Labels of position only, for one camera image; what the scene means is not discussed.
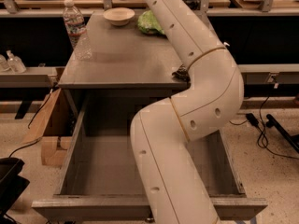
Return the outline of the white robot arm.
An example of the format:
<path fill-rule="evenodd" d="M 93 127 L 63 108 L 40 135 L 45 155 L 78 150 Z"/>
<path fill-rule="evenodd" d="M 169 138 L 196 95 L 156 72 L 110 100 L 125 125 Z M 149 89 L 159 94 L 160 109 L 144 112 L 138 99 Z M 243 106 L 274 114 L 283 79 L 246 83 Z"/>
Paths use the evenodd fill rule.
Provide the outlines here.
<path fill-rule="evenodd" d="M 239 110 L 234 58 L 182 0 L 145 0 L 187 68 L 190 87 L 141 109 L 131 124 L 135 162 L 156 224 L 221 224 L 186 146 Z"/>

